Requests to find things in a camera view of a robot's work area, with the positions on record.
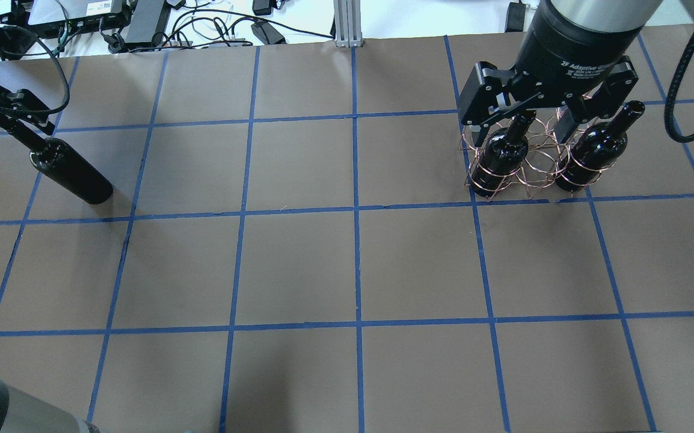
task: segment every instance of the black bottle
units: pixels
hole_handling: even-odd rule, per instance
[[[492,197],[509,181],[505,176],[520,167],[529,152],[526,131],[534,118],[536,111],[526,110],[512,118],[509,128],[494,132],[470,172],[470,186],[476,194]]]
[[[566,165],[566,168],[556,178],[556,185],[569,192],[583,189],[598,175],[597,170],[607,167],[622,155],[628,145],[625,131],[643,115],[643,111],[642,102],[630,101],[612,121],[590,126],[572,146],[572,160],[568,161],[567,156],[561,162],[560,167]]]

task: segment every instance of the metal post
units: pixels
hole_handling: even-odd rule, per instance
[[[336,46],[363,46],[360,30],[360,0],[334,0]]]

